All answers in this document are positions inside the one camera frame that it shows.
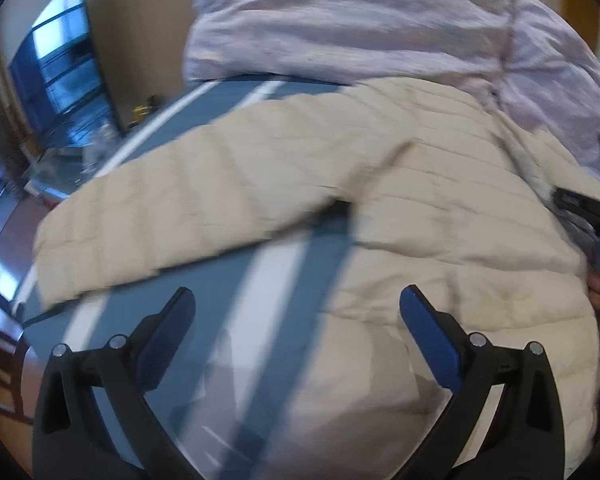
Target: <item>blue and white striped fabric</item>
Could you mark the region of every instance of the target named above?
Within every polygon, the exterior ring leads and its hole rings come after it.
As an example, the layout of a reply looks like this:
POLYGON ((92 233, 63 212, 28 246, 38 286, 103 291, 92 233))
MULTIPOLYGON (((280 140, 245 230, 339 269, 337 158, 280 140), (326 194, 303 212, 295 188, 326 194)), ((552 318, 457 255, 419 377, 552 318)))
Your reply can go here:
MULTIPOLYGON (((337 89, 310 80, 268 76, 204 83, 140 129, 103 172, 234 107, 337 89)), ((25 334, 40 360, 46 362, 58 342, 79 351, 98 348, 114 334, 129 334, 144 316, 159 311, 179 286, 190 288, 198 307, 195 322, 162 383, 146 398, 193 463, 209 470, 208 464, 218 457, 208 450, 219 446, 222 463, 211 468, 216 478, 235 478, 239 471, 241 479, 248 479, 284 414, 320 328, 318 314, 351 245, 346 207, 337 205, 311 227, 170 269, 144 282, 87 295, 57 307, 49 316, 40 316, 34 272, 21 286, 16 301, 26 300, 25 334), (224 359, 232 366, 208 365, 211 360, 224 359), (216 423, 211 431, 205 419, 213 413, 205 409, 205 398, 227 394, 234 395, 235 413, 225 416, 227 422, 216 423), (187 445, 205 439, 213 441, 205 449, 187 445)), ((138 464, 106 395, 98 388, 96 398, 120 454, 138 464)))

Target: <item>jacket sleeve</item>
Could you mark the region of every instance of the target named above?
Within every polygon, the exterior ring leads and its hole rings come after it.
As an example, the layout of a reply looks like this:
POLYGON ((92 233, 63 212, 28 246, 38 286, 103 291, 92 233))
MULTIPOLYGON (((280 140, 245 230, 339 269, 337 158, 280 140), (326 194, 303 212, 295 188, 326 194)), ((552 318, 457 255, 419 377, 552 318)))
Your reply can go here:
POLYGON ((416 127, 411 90, 386 88, 234 110, 88 182, 38 229, 43 304, 264 240, 355 200, 416 127))

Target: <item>metal screw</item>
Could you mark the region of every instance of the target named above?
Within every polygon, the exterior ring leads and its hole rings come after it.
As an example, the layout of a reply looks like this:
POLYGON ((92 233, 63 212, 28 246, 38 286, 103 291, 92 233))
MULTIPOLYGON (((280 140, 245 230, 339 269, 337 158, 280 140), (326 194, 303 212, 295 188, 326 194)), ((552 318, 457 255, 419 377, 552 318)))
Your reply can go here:
POLYGON ((68 348, 69 347, 64 343, 60 343, 59 345, 54 346, 54 349, 51 351, 51 353, 55 357, 62 357, 64 353, 68 350, 68 348))
POLYGON ((536 355, 542 355, 542 352, 544 352, 544 347, 537 341, 533 341, 529 345, 529 349, 536 355))
POLYGON ((126 344, 126 336, 122 334, 118 334, 109 339, 109 346, 111 348, 122 348, 126 344))
POLYGON ((469 341, 472 345, 481 347, 487 344, 487 338, 479 332, 474 332, 469 336, 469 341))

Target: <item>finger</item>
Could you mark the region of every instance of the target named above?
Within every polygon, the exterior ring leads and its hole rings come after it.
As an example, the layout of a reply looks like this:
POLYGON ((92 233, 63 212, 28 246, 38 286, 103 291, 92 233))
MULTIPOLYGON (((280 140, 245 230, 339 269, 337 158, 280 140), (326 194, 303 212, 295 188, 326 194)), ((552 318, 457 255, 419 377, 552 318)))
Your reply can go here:
POLYGON ((589 269, 589 272, 587 272, 587 285, 596 292, 600 292, 600 276, 591 268, 589 269))
POLYGON ((589 302, 595 310, 600 309, 600 295, 595 290, 589 291, 589 302))

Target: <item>quilted jacket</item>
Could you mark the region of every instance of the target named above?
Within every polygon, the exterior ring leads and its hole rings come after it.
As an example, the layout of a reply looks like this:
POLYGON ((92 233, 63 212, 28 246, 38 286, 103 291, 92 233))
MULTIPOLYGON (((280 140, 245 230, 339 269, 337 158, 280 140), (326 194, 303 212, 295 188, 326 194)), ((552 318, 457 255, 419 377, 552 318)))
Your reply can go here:
POLYGON ((36 239, 40 294, 51 306, 141 280, 348 201, 356 248, 260 477, 388 478, 417 446, 446 397, 398 315, 410 283, 467 332, 545 346, 571 468, 594 429, 598 333, 586 260, 544 205, 552 186, 600 198, 547 131, 521 130, 451 87, 384 78, 261 102, 61 203, 36 239))

